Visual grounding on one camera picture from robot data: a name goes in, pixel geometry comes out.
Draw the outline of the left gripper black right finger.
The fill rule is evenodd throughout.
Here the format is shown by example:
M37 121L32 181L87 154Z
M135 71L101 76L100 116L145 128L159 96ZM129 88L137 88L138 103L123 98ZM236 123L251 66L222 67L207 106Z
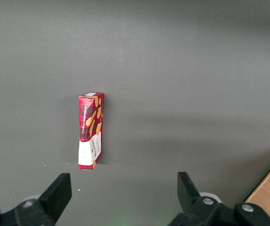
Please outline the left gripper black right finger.
M186 172L178 172L177 195L183 212L171 226L270 226L270 216L256 204L242 202L231 209L200 195Z

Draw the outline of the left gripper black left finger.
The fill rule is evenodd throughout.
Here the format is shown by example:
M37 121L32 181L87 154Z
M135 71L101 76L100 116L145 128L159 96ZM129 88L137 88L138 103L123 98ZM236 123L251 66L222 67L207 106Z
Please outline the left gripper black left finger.
M72 197L69 173L61 173L37 198L1 214L2 226L54 226Z

